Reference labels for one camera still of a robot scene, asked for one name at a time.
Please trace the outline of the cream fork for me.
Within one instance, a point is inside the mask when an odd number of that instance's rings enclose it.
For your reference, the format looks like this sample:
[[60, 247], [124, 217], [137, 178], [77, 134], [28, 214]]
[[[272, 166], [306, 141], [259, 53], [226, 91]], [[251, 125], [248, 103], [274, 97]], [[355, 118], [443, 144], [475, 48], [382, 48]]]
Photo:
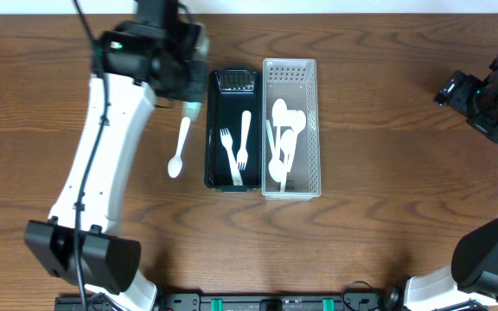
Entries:
[[241, 137], [240, 146], [237, 154], [238, 169], [243, 171], [246, 169], [248, 161], [248, 152], [246, 150], [247, 138], [251, 126], [252, 114], [249, 111], [243, 111], [241, 115]]

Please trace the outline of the white spoon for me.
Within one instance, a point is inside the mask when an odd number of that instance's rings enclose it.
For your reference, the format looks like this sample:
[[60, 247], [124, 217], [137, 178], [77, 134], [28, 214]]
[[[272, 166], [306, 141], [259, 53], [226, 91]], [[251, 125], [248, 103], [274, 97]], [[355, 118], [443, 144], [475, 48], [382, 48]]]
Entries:
[[292, 158], [293, 147], [296, 145], [295, 134], [292, 129], [288, 129], [281, 136], [281, 150], [284, 152], [283, 160], [283, 178], [280, 181], [280, 192], [285, 191], [288, 168], [290, 166], [290, 161]]
[[287, 113], [287, 104], [282, 98], [278, 98], [272, 107], [272, 121], [276, 128], [275, 149], [273, 156], [280, 157], [280, 141], [281, 141], [281, 126], [284, 124], [284, 119]]
[[281, 127], [277, 126], [275, 140], [273, 141], [273, 147], [271, 148], [273, 150], [272, 158], [269, 161], [268, 169], [271, 178], [275, 182], [285, 184], [287, 172], [284, 163], [280, 160], [281, 146]]

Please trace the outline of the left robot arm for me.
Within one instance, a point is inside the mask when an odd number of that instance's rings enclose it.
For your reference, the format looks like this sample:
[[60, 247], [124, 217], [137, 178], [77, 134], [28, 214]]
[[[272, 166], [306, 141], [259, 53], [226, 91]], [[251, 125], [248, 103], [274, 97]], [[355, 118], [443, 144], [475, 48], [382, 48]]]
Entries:
[[93, 43], [83, 131], [57, 201], [29, 221], [25, 244], [54, 277], [118, 310], [151, 310], [157, 286], [139, 269], [141, 244], [119, 235], [126, 185], [160, 98], [193, 109], [205, 94], [208, 38], [198, 22], [127, 21]]

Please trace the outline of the white spoon crossed top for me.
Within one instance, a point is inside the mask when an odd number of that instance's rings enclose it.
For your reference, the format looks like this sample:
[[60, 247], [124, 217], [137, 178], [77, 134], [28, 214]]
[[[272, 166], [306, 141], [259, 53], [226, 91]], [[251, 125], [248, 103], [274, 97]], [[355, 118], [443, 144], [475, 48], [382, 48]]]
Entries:
[[287, 168], [287, 172], [289, 173], [291, 171], [295, 158], [298, 134], [301, 131], [303, 131], [306, 126], [306, 116], [305, 113], [301, 110], [288, 110], [287, 113], [288, 113], [289, 124], [294, 132], [294, 138], [292, 140], [292, 148], [290, 151], [290, 157]]

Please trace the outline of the mint green fork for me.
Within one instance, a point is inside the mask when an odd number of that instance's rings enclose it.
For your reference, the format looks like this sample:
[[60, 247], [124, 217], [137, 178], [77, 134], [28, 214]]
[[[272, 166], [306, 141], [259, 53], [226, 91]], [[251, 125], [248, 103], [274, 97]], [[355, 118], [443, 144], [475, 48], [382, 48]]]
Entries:
[[182, 116], [188, 117], [191, 121], [195, 121], [201, 111], [201, 102], [184, 102], [182, 108]]

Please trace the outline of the white fork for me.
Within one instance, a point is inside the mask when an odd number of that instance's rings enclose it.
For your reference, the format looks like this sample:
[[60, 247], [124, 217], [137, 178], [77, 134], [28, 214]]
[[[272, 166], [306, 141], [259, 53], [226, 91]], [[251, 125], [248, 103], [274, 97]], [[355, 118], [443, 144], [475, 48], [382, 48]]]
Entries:
[[228, 165], [231, 171], [231, 176], [233, 180], [234, 186], [242, 186], [243, 181], [240, 175], [240, 172], [237, 167], [237, 162], [234, 158], [233, 151], [232, 151], [232, 146], [233, 146], [233, 139], [232, 136], [228, 130], [228, 128], [223, 128], [220, 129], [220, 140], [222, 143], [222, 146], [225, 148], [227, 152], [227, 158], [228, 158]]

